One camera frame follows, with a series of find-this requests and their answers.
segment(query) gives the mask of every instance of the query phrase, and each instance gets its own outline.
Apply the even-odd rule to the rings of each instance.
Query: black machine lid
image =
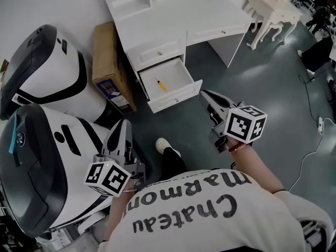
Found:
[[[17,223],[29,237],[48,230],[62,211],[66,174],[48,119],[37,104],[20,107],[4,128],[0,181]]]
[[[12,56],[6,70],[0,99],[0,119],[8,119],[19,107],[12,102],[21,85],[50,57],[56,43],[57,29],[52,25],[37,28]]]

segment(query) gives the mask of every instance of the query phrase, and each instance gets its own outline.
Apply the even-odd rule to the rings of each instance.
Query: red bracelet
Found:
[[[229,153],[234,154],[237,150],[242,149],[244,146],[246,146],[245,143],[239,142],[238,144],[229,149]]]

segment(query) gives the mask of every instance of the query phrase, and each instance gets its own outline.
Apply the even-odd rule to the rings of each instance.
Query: white cube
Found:
[[[261,137],[266,119],[267,114],[253,106],[231,108],[224,134],[248,144]]]
[[[114,161],[90,163],[84,183],[105,196],[119,197],[131,174]]]

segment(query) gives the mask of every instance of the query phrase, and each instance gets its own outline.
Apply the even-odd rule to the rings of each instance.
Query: blue strap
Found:
[[[10,143],[10,147],[8,152],[10,154],[14,153],[15,148],[15,139],[16,139],[16,129],[17,129],[17,110],[14,112],[14,127],[13,127],[13,135],[12,135],[12,141]]]

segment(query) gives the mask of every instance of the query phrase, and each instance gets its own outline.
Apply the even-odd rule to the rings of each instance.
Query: yellow handle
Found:
[[[168,91],[167,90],[167,88],[166,88],[166,86],[164,85],[164,84],[162,84],[161,82],[159,82],[159,85],[160,85],[160,87],[164,90],[164,91]]]

